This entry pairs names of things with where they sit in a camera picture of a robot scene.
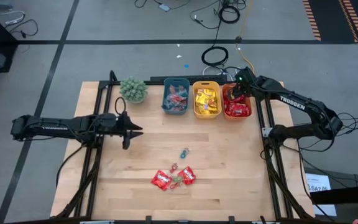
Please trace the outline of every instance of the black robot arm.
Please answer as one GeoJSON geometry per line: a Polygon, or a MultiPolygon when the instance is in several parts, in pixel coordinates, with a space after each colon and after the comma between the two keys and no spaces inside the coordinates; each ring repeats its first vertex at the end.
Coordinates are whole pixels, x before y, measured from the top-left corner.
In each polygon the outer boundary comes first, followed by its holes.
{"type": "Polygon", "coordinates": [[[17,141],[23,141],[25,138],[34,136],[48,136],[76,139],[92,146],[95,143],[96,136],[107,134],[123,137],[122,148],[128,149],[130,140],[143,134],[133,130],[142,130],[142,128],[132,123],[126,111],[119,116],[104,113],[72,119],[39,118],[24,115],[13,121],[11,135],[17,141]]]}
{"type": "Polygon", "coordinates": [[[299,139],[316,136],[319,139],[332,139],[342,128],[342,121],[337,114],[320,101],[301,96],[287,90],[278,81],[263,76],[256,77],[249,68],[236,75],[234,96],[246,94],[257,100],[280,100],[298,110],[304,111],[310,117],[311,123],[293,127],[275,125],[269,130],[268,136],[282,145],[287,138],[299,139]]]}

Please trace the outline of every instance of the plastic bin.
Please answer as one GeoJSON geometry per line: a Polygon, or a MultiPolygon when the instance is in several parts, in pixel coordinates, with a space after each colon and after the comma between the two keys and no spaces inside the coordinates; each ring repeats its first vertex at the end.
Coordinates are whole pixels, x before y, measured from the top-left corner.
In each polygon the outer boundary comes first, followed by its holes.
{"type": "MultiPolygon", "coordinates": [[[[223,93],[228,89],[228,88],[232,88],[234,87],[236,84],[224,84],[222,86],[222,106],[224,106],[224,97],[223,97],[223,93]]],[[[249,97],[246,97],[246,99],[244,100],[243,104],[247,105],[249,108],[249,116],[251,116],[252,114],[252,105],[251,105],[251,101],[249,99],[249,97]]],[[[226,112],[223,109],[223,115],[224,115],[224,119],[228,120],[228,121],[241,121],[243,119],[248,118],[249,116],[243,116],[243,117],[232,117],[226,114],[226,112]]]]}
{"type": "Polygon", "coordinates": [[[164,110],[164,112],[166,112],[166,114],[171,114],[171,115],[183,115],[186,113],[188,104],[189,104],[189,97],[190,97],[190,82],[189,80],[185,79],[185,78],[166,78],[164,80],[164,94],[163,94],[163,98],[162,98],[162,109],[164,110]],[[164,100],[165,98],[170,94],[170,90],[169,87],[170,85],[173,86],[180,86],[183,85],[183,87],[185,87],[185,89],[187,90],[188,93],[188,98],[187,98],[187,104],[185,106],[185,109],[183,111],[171,111],[171,110],[167,110],[166,107],[164,106],[164,100]]]}
{"type": "Polygon", "coordinates": [[[220,94],[220,90],[219,90],[219,84],[216,82],[212,82],[212,81],[202,81],[202,82],[195,82],[193,84],[193,93],[194,93],[194,114],[196,115],[197,118],[199,119],[212,119],[212,118],[216,118],[221,112],[222,112],[222,104],[221,102],[221,94],[220,94]],[[202,88],[208,88],[211,90],[214,90],[216,92],[216,104],[218,107],[218,112],[216,114],[199,114],[197,112],[197,106],[196,106],[196,95],[197,95],[197,90],[198,89],[202,89],[202,88]]]}

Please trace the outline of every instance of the concrete floor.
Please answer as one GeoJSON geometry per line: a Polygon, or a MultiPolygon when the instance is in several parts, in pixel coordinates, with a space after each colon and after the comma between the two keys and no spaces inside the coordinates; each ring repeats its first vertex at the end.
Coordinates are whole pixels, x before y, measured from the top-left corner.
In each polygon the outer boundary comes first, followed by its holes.
{"type": "MultiPolygon", "coordinates": [[[[174,0],[164,2],[172,6],[179,4],[174,0]]],[[[80,0],[67,39],[213,39],[215,30],[204,29],[189,18],[192,10],[209,2],[213,1],[192,1],[166,13],[153,1],[138,9],[128,0],[80,0]]],[[[25,11],[26,18],[39,23],[39,33],[29,37],[30,40],[60,40],[73,3],[74,0],[16,0],[14,7],[25,11]]],[[[197,13],[198,19],[203,19],[207,26],[218,22],[212,15],[212,9],[197,13]]],[[[0,21],[10,17],[0,16],[0,21]]],[[[222,24],[219,39],[234,39],[240,26],[240,22],[222,24]]],[[[31,25],[23,27],[28,32],[32,29],[31,25]]],[[[314,39],[302,0],[255,1],[244,33],[245,39],[255,40],[314,39]]],[[[81,82],[106,80],[110,70],[114,70],[120,80],[128,76],[148,80],[151,76],[200,75],[205,68],[200,57],[209,46],[65,45],[41,115],[72,117],[81,82]]],[[[229,51],[226,65],[246,66],[234,45],[223,46],[229,51]]],[[[282,80],[288,89],[321,100],[337,113],[348,112],[358,117],[357,44],[247,44],[240,48],[255,65],[258,75],[282,80]]],[[[22,149],[22,144],[12,141],[9,135],[11,120],[34,113],[56,49],[57,45],[53,44],[20,45],[11,71],[0,74],[0,207],[22,149]]],[[[219,55],[209,57],[213,60],[219,55]]],[[[294,123],[307,121],[299,111],[291,112],[294,123]]],[[[302,139],[300,144],[306,146],[310,142],[313,140],[302,139]]],[[[315,149],[322,149],[325,143],[315,149]]],[[[49,217],[55,176],[66,144],[62,139],[32,143],[5,222],[49,217]]],[[[327,152],[304,152],[304,155],[321,169],[358,174],[358,131],[338,137],[327,152]]]]}

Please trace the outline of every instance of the green plant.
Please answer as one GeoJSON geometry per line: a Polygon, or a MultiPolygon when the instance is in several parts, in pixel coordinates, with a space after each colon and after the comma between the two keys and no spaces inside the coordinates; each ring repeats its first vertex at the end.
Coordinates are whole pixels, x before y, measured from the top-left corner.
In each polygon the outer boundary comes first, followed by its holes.
{"type": "Polygon", "coordinates": [[[134,77],[129,77],[128,79],[120,82],[120,84],[120,94],[125,100],[131,103],[140,103],[147,96],[147,85],[143,81],[134,77]]]}

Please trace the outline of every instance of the wooden table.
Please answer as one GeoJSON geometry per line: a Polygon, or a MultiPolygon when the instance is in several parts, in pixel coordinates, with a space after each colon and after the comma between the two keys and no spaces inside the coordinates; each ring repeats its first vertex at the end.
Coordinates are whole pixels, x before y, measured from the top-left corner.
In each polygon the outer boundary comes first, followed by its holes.
{"type": "MultiPolygon", "coordinates": [[[[82,84],[75,116],[93,113],[97,88],[98,82],[82,84]]],[[[127,104],[131,120],[144,129],[127,151],[122,149],[122,138],[104,138],[92,219],[144,220],[151,215],[153,220],[228,220],[228,216],[235,216],[241,221],[260,220],[263,215],[266,220],[274,220],[266,164],[260,158],[263,147],[254,99],[252,116],[233,122],[226,121],[222,114],[216,119],[196,118],[192,99],[185,115],[166,115],[161,109],[162,94],[163,86],[149,86],[143,103],[127,104]],[[183,160],[180,153],[184,147],[190,153],[183,160]],[[158,169],[169,170],[174,162],[180,169],[190,166],[197,180],[182,189],[163,192],[150,181],[158,169]]],[[[110,113],[115,113],[118,96],[119,86],[114,86],[110,113]]],[[[272,108],[277,124],[293,126],[288,105],[273,100],[272,108]]],[[[297,148],[293,139],[285,145],[297,148]]],[[[70,140],[66,157],[79,146],[76,140],[70,140]]],[[[62,169],[51,215],[61,212],[77,191],[84,156],[82,150],[62,169]]],[[[288,188],[303,208],[314,215],[303,190],[298,154],[282,148],[282,159],[288,188]]],[[[282,194],[277,189],[285,216],[282,194]]]]}

